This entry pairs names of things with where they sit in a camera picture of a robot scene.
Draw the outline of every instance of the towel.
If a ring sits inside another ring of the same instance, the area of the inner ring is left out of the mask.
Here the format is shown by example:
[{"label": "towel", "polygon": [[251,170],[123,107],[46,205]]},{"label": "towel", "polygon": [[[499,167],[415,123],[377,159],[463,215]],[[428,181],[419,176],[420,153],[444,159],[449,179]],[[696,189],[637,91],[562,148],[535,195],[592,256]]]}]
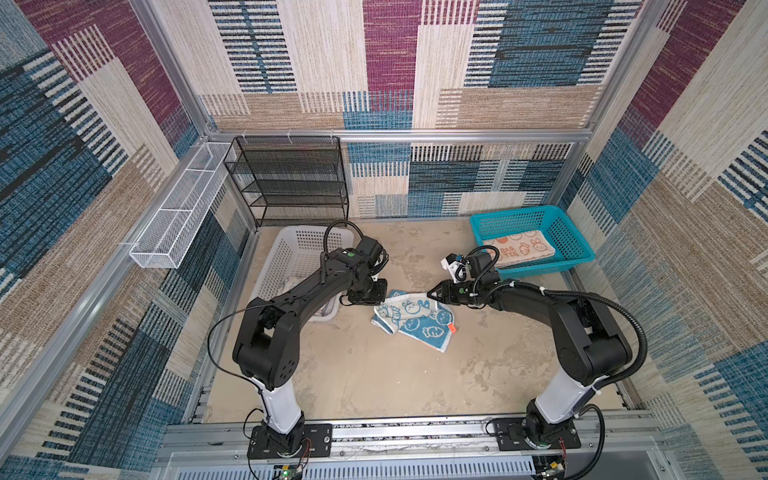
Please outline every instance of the towel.
[{"label": "towel", "polygon": [[483,240],[483,243],[498,248],[501,256],[496,262],[497,268],[553,257],[555,254],[554,247],[540,230]]},{"label": "towel", "polygon": [[373,307],[371,323],[389,335],[403,333],[439,352],[448,347],[455,331],[453,312],[426,293],[392,290],[381,305]]}]

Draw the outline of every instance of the white wire basket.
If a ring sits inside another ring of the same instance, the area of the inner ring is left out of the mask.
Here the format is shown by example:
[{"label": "white wire basket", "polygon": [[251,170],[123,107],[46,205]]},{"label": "white wire basket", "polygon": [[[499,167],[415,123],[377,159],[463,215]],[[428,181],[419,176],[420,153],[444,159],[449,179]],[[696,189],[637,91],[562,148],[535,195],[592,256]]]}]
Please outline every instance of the white wire basket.
[{"label": "white wire basket", "polygon": [[195,154],[131,248],[141,268],[178,268],[227,178],[230,144],[207,142]]}]

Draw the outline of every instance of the white mesh basket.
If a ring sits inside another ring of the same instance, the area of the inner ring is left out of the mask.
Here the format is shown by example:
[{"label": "white mesh basket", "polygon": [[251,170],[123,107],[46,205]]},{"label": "white mesh basket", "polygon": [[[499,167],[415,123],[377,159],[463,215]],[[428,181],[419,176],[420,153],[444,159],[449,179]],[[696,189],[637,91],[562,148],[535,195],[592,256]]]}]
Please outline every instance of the white mesh basket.
[{"label": "white mesh basket", "polygon": [[224,143],[207,142],[197,150],[131,248],[141,268],[179,268],[227,178],[223,161],[233,156]]},{"label": "white mesh basket", "polygon": [[[256,297],[270,300],[283,293],[291,277],[304,280],[320,267],[320,254],[323,252],[323,234],[325,227],[313,225],[294,225],[283,228],[277,234],[275,243],[267,255],[264,267],[256,280],[251,299]],[[352,247],[354,235],[351,230],[333,228],[328,236],[328,250],[339,247]],[[339,311],[339,297],[334,296],[311,321],[326,322]]]}]

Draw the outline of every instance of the mounting plate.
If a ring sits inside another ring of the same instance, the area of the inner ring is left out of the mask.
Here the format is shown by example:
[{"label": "mounting plate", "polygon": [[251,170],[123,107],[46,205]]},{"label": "mounting plate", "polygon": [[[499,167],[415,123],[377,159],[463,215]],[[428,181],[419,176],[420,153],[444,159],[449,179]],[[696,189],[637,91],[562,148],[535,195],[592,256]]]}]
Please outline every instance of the mounting plate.
[{"label": "mounting plate", "polygon": [[[290,457],[280,457],[277,454],[275,443],[270,440],[263,425],[256,425],[250,434],[253,439],[248,444],[248,458],[251,460],[265,460],[272,458],[300,458],[306,451],[304,443],[296,454]],[[333,440],[333,425],[330,423],[310,423],[304,425],[304,437],[312,441],[310,458],[330,457],[331,441]]]},{"label": "mounting plate", "polygon": [[[518,450],[535,450],[525,441],[525,430],[523,429],[523,417],[513,417],[508,419],[494,419],[493,431],[503,435],[496,436],[498,449],[502,452],[514,452]],[[578,438],[578,432],[574,428],[573,420],[569,420],[563,431],[563,441],[566,449],[580,449],[581,440]],[[553,445],[553,449],[559,449],[559,445]]]}]

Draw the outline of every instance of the patterned wall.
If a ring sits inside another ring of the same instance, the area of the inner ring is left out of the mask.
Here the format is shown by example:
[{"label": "patterned wall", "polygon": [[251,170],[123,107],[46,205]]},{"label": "patterned wall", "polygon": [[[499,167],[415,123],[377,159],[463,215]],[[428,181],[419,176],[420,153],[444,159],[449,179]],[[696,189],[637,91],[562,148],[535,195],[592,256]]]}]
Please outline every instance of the patterned wall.
[{"label": "patterned wall", "polygon": [[768,477],[767,71],[768,2],[673,0],[562,202],[688,478]]},{"label": "patterned wall", "polygon": [[222,130],[581,127],[641,0],[154,0]]},{"label": "patterned wall", "polygon": [[134,266],[48,395],[2,478],[147,478],[182,423],[248,238],[222,187],[176,270]]},{"label": "patterned wall", "polygon": [[349,216],[452,217],[541,204],[571,144],[343,144]]},{"label": "patterned wall", "polygon": [[127,0],[0,0],[0,401],[195,131]]},{"label": "patterned wall", "polygon": [[[197,136],[127,0],[0,0],[0,402]],[[221,190],[181,268],[135,267],[2,478],[141,478],[246,238]]]},{"label": "patterned wall", "polygon": [[[153,0],[223,131],[583,127],[640,4]],[[538,205],[561,147],[349,144],[350,216]]]}]

